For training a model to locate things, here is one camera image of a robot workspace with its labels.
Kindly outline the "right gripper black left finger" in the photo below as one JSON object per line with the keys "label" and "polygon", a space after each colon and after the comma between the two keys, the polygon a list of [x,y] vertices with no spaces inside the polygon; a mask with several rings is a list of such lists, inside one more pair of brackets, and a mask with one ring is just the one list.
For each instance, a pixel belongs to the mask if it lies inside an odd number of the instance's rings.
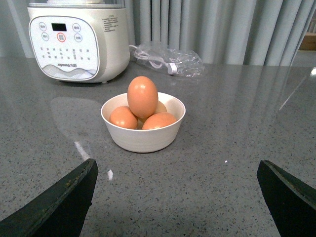
{"label": "right gripper black left finger", "polygon": [[98,176],[87,159],[38,197],[0,222],[2,237],[78,237]]}

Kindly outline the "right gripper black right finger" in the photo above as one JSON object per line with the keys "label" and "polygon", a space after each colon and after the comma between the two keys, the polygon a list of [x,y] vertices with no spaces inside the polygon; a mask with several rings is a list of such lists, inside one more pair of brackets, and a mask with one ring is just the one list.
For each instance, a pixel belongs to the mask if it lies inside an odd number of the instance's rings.
{"label": "right gripper black right finger", "polygon": [[316,190],[269,160],[260,161],[257,179],[282,237],[316,235]]}

